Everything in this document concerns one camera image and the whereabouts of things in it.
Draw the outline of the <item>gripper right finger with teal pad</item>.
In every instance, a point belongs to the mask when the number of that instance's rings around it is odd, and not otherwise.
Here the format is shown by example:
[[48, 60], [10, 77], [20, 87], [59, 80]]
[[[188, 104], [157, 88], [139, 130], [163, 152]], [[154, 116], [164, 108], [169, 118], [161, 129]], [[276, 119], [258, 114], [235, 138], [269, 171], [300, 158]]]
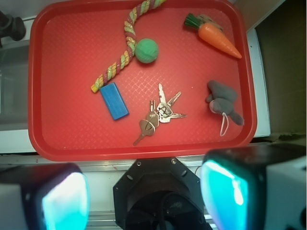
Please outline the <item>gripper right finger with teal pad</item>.
[[200, 172], [205, 207], [220, 230], [304, 230], [307, 149], [258, 144], [209, 151]]

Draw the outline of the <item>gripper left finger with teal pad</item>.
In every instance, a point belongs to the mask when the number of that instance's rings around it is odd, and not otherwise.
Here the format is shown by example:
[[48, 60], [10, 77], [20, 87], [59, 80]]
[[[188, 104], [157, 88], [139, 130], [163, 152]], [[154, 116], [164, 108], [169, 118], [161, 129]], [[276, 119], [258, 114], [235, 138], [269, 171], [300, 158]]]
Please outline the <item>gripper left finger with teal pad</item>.
[[84, 230], [86, 176], [74, 163], [15, 166], [0, 172], [2, 230]]

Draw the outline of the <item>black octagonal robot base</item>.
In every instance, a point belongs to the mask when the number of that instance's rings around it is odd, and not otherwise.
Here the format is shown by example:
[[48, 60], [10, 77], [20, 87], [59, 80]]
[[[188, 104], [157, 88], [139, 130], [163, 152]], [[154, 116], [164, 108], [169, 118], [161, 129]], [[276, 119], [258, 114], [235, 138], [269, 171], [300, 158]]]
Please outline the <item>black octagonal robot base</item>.
[[176, 158], [137, 159], [113, 186], [123, 230], [210, 230], [200, 179]]

